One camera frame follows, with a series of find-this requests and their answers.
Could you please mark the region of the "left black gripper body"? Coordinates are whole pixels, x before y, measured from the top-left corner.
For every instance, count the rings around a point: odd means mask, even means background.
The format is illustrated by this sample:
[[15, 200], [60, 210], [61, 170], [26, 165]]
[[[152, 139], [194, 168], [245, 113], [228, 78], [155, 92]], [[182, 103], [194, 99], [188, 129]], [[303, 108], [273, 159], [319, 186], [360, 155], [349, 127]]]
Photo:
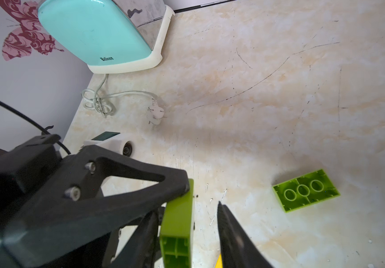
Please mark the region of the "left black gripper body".
[[4, 247], [5, 228], [58, 168], [61, 157], [54, 144], [59, 140], [59, 135], [36, 136], [0, 155], [0, 268], [21, 266]]

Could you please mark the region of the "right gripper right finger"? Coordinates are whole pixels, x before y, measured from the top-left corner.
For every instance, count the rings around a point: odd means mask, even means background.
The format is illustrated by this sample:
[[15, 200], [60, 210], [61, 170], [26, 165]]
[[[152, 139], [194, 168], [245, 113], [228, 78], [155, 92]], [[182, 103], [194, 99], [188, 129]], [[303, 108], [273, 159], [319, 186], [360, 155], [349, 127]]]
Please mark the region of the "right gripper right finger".
[[218, 203], [220, 254], [224, 268], [272, 268], [252, 243], [230, 209]]

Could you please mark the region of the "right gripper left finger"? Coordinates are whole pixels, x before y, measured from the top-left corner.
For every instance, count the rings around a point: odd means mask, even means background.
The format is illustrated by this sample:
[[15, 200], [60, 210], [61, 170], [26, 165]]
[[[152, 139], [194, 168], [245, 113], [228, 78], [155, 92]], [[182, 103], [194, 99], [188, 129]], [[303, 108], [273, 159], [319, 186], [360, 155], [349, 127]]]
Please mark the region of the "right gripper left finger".
[[146, 214], [110, 267], [153, 268], [156, 261], [158, 227], [158, 212]]

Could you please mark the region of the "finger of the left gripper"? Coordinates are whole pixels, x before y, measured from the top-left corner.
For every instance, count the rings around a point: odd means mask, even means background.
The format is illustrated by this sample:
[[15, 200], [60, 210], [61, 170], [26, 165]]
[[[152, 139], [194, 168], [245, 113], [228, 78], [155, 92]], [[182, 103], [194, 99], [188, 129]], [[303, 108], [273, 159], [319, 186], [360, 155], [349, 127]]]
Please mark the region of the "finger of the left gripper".
[[[152, 181], [147, 188], [97, 197], [109, 176]], [[25, 268], [51, 262], [189, 190], [186, 171], [140, 162], [99, 146], [66, 157], [13, 216], [4, 247]]]

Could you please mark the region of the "small green lego brick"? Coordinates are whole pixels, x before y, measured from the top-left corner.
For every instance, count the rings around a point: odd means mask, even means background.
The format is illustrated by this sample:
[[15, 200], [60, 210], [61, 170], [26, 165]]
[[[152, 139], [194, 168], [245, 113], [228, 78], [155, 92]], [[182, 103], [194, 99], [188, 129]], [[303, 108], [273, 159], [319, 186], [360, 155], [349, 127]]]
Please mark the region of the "small green lego brick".
[[160, 228], [160, 248], [166, 268], [191, 268], [194, 232], [194, 180], [189, 191], [168, 202]]

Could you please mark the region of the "long green lego brick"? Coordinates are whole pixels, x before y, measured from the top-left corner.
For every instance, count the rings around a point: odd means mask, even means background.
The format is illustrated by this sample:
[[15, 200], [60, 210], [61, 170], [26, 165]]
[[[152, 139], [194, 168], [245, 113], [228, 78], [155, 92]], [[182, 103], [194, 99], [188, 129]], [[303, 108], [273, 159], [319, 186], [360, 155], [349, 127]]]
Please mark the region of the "long green lego brick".
[[340, 196], [323, 169], [276, 184], [272, 189], [286, 213]]

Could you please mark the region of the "yellow lego brick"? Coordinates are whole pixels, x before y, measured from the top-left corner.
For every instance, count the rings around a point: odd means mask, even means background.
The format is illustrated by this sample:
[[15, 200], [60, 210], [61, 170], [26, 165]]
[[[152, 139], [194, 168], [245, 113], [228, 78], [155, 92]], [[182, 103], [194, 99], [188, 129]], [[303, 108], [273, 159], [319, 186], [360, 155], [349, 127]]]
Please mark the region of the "yellow lego brick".
[[215, 268], [223, 268], [222, 256], [221, 255], [218, 256], [218, 260], [216, 262]]

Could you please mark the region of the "mint green toaster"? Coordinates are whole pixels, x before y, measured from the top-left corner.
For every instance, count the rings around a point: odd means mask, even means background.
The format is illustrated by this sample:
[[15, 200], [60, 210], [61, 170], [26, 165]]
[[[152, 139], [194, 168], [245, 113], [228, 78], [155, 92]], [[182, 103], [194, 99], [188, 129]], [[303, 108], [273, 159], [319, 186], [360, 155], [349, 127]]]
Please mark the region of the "mint green toaster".
[[94, 74], [151, 69], [174, 11], [164, 1], [42, 1], [38, 19], [64, 48]]

